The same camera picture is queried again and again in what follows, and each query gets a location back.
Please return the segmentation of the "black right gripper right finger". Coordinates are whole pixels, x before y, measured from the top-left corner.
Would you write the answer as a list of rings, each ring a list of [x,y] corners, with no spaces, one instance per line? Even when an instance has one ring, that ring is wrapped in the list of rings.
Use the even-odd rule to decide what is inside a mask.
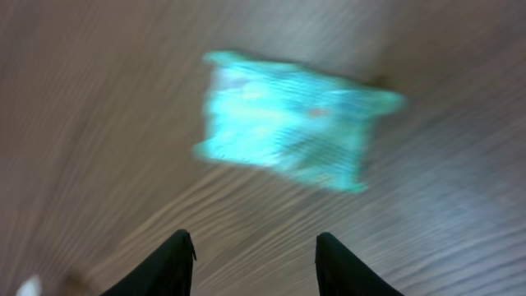
[[[320,296],[403,296],[331,233],[316,237],[315,263]]]

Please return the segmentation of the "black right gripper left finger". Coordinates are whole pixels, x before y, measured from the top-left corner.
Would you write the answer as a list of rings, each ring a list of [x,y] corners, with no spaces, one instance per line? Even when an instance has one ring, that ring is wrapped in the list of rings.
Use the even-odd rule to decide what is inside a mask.
[[[101,296],[190,296],[195,260],[190,233],[179,229]]]

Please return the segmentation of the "teal tissue pack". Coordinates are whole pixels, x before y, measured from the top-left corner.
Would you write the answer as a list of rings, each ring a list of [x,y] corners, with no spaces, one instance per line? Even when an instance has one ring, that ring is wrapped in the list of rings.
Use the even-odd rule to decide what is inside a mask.
[[[362,192],[362,163],[374,122],[397,112],[392,90],[234,51],[211,65],[202,159],[269,170],[338,192]]]

